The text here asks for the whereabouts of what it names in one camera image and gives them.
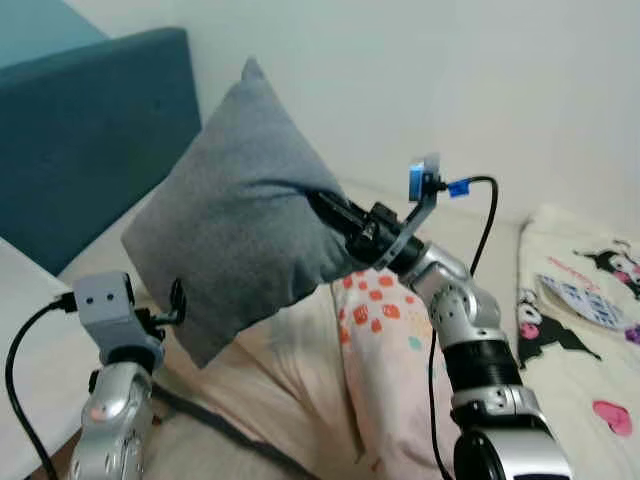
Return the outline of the grey square pillow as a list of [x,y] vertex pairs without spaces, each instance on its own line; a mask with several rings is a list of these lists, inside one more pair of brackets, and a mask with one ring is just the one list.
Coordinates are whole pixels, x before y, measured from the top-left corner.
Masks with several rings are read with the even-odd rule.
[[307,201],[337,178],[293,123],[255,58],[125,228],[148,292],[186,294],[175,329],[205,367],[243,330],[352,273],[342,238]]

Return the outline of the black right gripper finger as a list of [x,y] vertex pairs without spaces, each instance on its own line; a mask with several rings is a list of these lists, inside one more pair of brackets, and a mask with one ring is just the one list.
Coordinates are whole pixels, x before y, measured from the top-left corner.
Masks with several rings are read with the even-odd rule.
[[[308,205],[312,207],[312,196],[308,196]],[[342,236],[348,236],[351,233],[351,218],[321,218],[329,228],[337,230]]]
[[338,193],[312,191],[312,210],[321,218],[357,218],[358,209],[348,198]]

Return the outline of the cream cartoon print quilt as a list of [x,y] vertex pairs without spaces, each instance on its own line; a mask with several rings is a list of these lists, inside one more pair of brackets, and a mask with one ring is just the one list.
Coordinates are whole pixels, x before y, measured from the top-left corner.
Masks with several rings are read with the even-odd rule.
[[518,361],[573,480],[640,480],[639,293],[630,239],[552,205],[522,225]]

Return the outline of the dark teal upholstered headboard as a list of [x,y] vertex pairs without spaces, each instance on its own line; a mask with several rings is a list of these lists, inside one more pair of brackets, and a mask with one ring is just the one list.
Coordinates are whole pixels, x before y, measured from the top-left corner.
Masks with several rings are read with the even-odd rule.
[[0,69],[0,238],[58,274],[201,131],[186,29]]

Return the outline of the pink quilt with orange dots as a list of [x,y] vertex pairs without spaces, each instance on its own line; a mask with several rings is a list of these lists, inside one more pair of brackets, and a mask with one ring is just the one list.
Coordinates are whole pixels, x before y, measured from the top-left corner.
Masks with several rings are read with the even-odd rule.
[[333,283],[346,385],[367,463],[379,480],[444,480],[434,456],[428,390],[448,396],[430,367],[428,311],[389,271],[362,270]]

